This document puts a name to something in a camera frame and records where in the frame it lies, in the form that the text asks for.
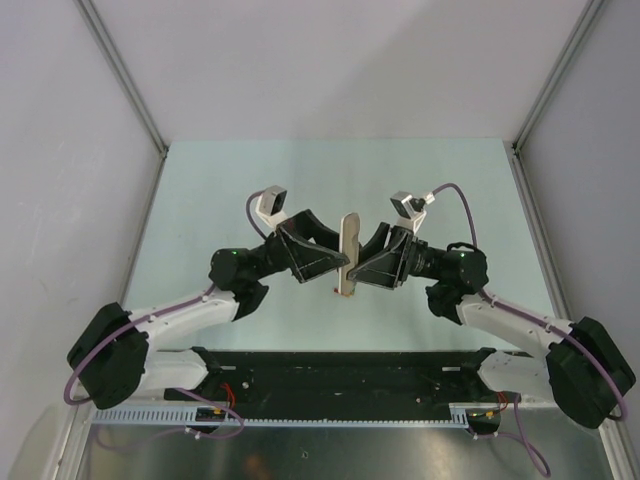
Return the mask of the white remote control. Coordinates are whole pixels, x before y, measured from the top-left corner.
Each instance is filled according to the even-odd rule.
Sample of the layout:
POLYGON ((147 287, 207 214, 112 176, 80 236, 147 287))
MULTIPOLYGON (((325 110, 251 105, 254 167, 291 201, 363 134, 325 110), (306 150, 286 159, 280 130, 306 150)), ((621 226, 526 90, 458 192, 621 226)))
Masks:
POLYGON ((339 248, 340 252, 348 258, 348 262, 338 270, 338 289, 344 297, 350 297, 350 291, 355 286, 355 282, 348 279, 348 273, 358 263, 359 232, 360 217, 357 213, 351 212, 341 219, 339 248))

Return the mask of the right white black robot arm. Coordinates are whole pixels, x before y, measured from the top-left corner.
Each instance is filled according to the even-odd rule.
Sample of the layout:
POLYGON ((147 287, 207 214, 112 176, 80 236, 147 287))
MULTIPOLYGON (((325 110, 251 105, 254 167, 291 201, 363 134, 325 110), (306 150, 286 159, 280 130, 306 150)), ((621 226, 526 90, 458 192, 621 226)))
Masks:
POLYGON ((484 401, 495 391, 544 398, 590 429, 627 417, 624 396, 636 376, 601 322, 537 314, 490 293, 487 257, 473 244, 440 249, 400 226, 387 232, 386 240, 365 246, 349 280, 395 289, 410 277, 429 279, 425 294, 433 315, 484 331, 527 355, 518 361, 484 351, 478 366, 461 376, 469 399, 484 401))

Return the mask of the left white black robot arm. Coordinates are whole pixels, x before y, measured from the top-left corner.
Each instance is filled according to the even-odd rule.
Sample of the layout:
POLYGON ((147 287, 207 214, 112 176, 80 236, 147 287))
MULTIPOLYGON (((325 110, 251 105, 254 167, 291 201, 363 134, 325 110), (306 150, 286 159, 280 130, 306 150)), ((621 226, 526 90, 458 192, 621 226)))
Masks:
POLYGON ((203 350, 170 351, 172 341, 209 326, 254 313, 269 288, 262 279, 288 271, 305 283, 349 262, 339 235, 311 211, 283 220, 255 248, 225 248, 211 257, 210 286, 174 304, 126 310, 113 302, 101 307, 71 347, 69 386, 80 384, 86 401, 115 407, 138 392, 185 389, 197 398, 214 397, 221 387, 203 350))

